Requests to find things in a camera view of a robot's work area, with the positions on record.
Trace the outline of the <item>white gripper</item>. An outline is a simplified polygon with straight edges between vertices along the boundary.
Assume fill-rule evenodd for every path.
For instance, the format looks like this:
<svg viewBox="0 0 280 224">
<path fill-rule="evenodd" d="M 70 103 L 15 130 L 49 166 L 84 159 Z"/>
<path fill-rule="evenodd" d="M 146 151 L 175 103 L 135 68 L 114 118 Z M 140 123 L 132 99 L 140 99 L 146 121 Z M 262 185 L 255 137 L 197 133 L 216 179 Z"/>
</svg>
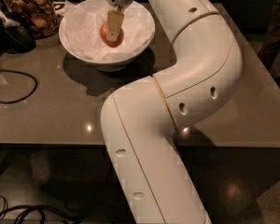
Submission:
<svg viewBox="0 0 280 224">
<path fill-rule="evenodd" d="M 121 34 L 121 26 L 124 20 L 123 12 L 133 0 L 106 0 L 107 3 L 116 10 L 109 10 L 107 13 L 106 39 L 116 42 Z"/>
</svg>

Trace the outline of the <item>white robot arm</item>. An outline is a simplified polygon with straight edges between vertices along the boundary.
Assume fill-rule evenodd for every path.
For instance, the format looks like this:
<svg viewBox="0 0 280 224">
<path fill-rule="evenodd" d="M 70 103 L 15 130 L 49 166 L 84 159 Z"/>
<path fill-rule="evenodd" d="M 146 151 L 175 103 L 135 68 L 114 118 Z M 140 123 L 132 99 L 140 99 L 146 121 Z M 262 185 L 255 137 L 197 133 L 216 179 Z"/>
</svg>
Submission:
<svg viewBox="0 0 280 224">
<path fill-rule="evenodd" d="M 105 146 L 136 224 L 211 224 L 172 136 L 230 100 L 242 54 L 208 0 L 148 1 L 176 62 L 107 97 Z"/>
</svg>

